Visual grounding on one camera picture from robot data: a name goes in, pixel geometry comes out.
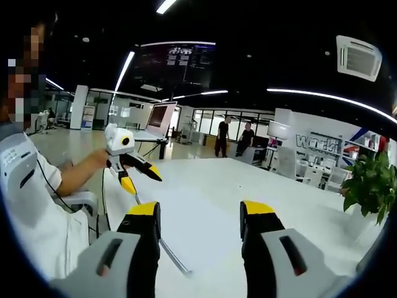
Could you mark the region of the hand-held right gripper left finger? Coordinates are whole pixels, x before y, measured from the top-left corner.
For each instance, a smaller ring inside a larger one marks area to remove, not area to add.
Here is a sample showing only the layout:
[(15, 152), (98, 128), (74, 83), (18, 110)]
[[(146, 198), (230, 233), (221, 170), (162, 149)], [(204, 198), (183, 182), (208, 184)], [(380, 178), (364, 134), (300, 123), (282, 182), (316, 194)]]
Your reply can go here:
[(117, 231), (107, 231), (78, 258), (78, 265), (51, 288), (61, 297), (154, 297), (160, 257), (160, 204), (132, 207)]

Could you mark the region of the person's left hand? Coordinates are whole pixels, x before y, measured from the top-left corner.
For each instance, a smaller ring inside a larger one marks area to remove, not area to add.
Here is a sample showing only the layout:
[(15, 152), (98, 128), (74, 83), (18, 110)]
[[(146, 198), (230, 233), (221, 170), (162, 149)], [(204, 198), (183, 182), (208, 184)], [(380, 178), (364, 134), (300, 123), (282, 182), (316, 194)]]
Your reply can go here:
[(107, 161), (108, 161), (109, 154), (104, 148), (100, 148), (97, 150), (94, 150), (90, 155), (89, 155), (89, 160), (91, 162), (92, 167), (95, 170), (98, 169), (104, 169), (107, 167)]

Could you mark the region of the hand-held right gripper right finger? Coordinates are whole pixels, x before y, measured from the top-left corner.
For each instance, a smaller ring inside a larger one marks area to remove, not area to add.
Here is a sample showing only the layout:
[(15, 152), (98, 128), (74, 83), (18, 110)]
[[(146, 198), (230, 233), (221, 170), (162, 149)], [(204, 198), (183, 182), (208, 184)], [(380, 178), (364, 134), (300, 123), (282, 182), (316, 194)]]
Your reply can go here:
[(323, 252), (275, 211), (255, 201), (241, 201), (241, 256), (248, 297), (338, 297), (351, 282), (336, 275)]

